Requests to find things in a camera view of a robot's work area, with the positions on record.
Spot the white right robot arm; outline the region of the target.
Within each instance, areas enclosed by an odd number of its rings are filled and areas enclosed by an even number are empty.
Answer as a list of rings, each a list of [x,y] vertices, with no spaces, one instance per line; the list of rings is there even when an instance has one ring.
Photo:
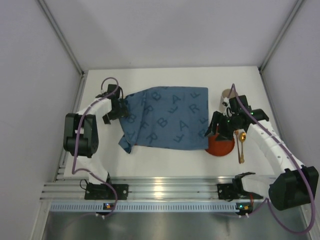
[[[213,113],[206,137],[216,136],[227,142],[236,130],[243,130],[268,160],[275,180],[245,172],[236,175],[232,183],[240,195],[249,193],[268,198],[273,206],[283,211],[309,204],[315,198],[319,173],[315,167],[305,166],[287,148],[275,132],[270,119],[262,109],[252,109],[247,97],[224,98],[224,111]]]

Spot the red round plastic plate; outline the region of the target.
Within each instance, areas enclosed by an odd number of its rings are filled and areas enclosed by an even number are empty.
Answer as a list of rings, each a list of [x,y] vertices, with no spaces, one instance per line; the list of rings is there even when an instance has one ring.
[[[216,157],[223,157],[231,153],[235,147],[235,140],[217,141],[217,137],[216,134],[208,138],[208,148],[205,151]]]

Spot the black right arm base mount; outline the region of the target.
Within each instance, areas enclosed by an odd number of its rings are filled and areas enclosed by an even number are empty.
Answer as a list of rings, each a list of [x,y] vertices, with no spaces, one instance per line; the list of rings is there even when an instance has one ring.
[[[231,183],[218,183],[217,192],[218,192],[218,199],[225,200],[227,202],[231,202],[233,200],[238,199],[246,199],[249,200],[251,197],[253,199],[261,200],[263,197],[259,194],[254,192],[245,191],[242,184],[242,178],[249,175],[255,175],[254,172],[245,172],[236,175],[232,180]]]

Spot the beige paper cup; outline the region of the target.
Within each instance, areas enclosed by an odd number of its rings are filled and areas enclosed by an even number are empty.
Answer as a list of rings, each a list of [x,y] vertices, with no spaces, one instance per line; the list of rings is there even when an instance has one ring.
[[[219,111],[221,113],[223,113],[226,110],[229,99],[234,98],[235,96],[235,91],[230,88],[224,89],[222,91],[219,103]]]

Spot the blue letter-print cloth napkin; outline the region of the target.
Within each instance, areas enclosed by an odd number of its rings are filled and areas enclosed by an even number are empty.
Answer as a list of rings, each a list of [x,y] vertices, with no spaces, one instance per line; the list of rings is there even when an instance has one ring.
[[[206,87],[158,86],[125,97],[129,115],[119,120],[126,153],[134,146],[172,150],[205,150],[209,126]]]

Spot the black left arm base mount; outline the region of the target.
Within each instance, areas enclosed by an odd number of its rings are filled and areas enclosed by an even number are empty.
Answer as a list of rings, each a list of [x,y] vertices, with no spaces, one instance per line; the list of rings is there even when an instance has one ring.
[[[79,182],[79,186],[84,190],[85,200],[115,200],[116,195],[113,190],[105,184],[93,184],[85,179]],[[128,184],[111,184],[117,194],[118,200],[127,200],[129,194]]]

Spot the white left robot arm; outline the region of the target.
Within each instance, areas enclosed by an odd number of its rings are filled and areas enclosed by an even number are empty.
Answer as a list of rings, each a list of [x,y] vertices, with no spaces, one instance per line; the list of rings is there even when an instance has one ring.
[[[110,174],[98,155],[99,127],[128,115],[123,89],[118,84],[109,84],[87,107],[65,116],[63,148],[73,157],[73,175],[85,172],[91,184],[111,184]]]

